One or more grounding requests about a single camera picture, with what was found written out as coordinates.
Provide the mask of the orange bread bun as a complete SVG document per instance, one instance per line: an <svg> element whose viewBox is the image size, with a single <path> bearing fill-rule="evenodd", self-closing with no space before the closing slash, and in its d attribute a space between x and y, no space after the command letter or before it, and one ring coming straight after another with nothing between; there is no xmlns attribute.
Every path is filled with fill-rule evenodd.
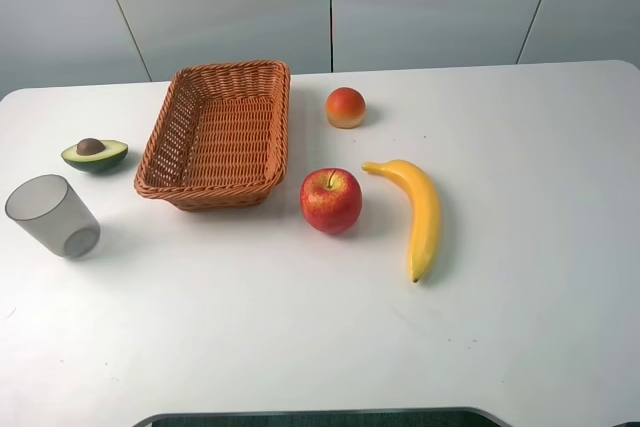
<svg viewBox="0 0 640 427"><path fill-rule="evenodd" d="M340 87L328 96L325 111L332 126L351 129L363 122L366 115L366 101L357 90Z"/></svg>

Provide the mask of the grey translucent plastic cup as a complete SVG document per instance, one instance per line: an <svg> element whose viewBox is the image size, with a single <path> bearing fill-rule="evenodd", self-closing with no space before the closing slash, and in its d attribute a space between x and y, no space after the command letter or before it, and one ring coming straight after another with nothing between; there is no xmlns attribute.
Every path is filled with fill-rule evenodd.
<svg viewBox="0 0 640 427"><path fill-rule="evenodd" d="M58 257L81 257L100 239L99 222L60 175L46 174L24 182L9 195L4 210Z"/></svg>

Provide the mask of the red apple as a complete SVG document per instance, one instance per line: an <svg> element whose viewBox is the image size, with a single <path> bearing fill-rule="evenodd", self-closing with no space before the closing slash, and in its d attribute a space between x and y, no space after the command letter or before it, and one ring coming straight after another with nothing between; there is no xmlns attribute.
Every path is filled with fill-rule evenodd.
<svg viewBox="0 0 640 427"><path fill-rule="evenodd" d="M356 177L341 168L323 168L309 173L299 194L304 219L316 230L341 234L358 220L362 191Z"/></svg>

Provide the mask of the brown wicker basket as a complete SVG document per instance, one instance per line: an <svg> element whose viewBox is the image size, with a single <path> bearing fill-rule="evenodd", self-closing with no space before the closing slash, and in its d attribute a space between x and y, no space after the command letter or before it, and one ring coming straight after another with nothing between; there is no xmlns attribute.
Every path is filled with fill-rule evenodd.
<svg viewBox="0 0 640 427"><path fill-rule="evenodd" d="M142 154L136 192L183 211L263 202L286 175L289 97L282 61L181 69Z"/></svg>

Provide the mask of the yellow banana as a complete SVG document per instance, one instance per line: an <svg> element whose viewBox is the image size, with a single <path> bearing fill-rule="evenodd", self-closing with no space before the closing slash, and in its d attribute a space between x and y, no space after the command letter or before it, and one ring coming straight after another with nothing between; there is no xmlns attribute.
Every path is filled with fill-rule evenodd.
<svg viewBox="0 0 640 427"><path fill-rule="evenodd" d="M411 203L408 272L410 280L417 283L431 272L440 243L442 212L435 183L425 171L407 160L365 162L362 170L393 182Z"/></svg>

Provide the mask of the halved avocado with pit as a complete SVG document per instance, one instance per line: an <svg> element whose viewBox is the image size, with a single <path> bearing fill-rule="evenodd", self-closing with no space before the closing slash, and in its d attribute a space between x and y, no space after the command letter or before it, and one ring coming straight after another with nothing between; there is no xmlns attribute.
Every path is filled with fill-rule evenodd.
<svg viewBox="0 0 640 427"><path fill-rule="evenodd" d="M98 173L122 162L128 150L126 143L117 140L85 138L62 151L61 158L76 170Z"/></svg>

